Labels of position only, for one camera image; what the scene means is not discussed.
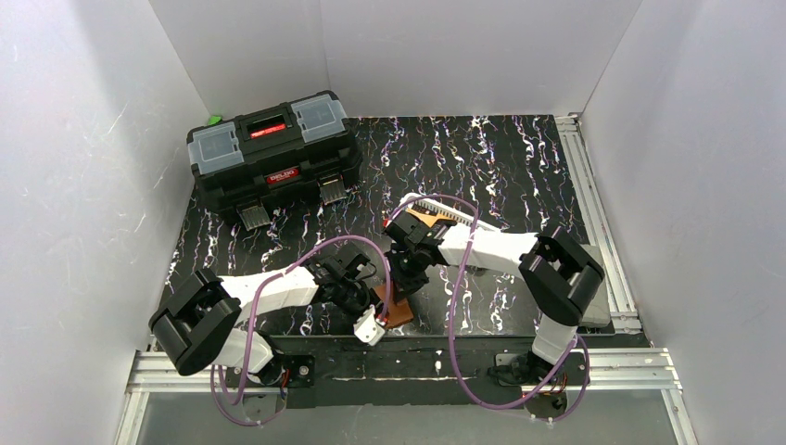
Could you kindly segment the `brown leather card holder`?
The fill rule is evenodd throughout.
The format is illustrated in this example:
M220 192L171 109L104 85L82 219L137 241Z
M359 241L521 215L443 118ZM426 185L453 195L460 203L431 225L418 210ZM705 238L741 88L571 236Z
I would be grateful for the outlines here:
M386 285L381 284L372 288L373 301L377 307L377 314L380 313L383 306L383 297L385 296ZM410 323L413 318L412 308L406 296L402 296L396 286L391 288L391 297L389 298L386 315L386 329L392 330L404 324Z

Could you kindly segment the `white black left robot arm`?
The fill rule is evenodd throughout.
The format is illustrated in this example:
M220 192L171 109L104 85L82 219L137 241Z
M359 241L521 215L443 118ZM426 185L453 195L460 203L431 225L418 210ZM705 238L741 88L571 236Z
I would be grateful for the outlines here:
M377 301L361 280L371 264L362 250L345 245L313 255L293 270L224 277L197 270L159 304L148 326L179 375L219 365L245 369L267 384L286 365L282 352L255 331L251 315L331 303L362 317Z

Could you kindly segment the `white plastic basket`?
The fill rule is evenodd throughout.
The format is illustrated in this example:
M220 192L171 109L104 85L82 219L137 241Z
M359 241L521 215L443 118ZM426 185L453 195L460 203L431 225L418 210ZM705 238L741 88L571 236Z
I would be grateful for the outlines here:
M416 193L408 193L404 195L399 201L399 205L402 206L404 210L409 207L415 207L420 210L431 210L440 217L438 221L451 220L458 224L470 226L474 219L472 214L457 210L447 204L438 202L433 198L428 198Z

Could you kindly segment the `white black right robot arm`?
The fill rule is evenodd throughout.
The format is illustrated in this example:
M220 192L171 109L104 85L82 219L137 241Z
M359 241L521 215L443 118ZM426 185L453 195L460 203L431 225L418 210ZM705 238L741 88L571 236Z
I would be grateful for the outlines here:
M525 282L540 312L531 354L557 363L577 332L601 286L602 266L568 234L554 226L544 233L473 230L450 219L428 224L409 212L388 222L388 262L396 299L429 282L432 266L471 266L509 274Z

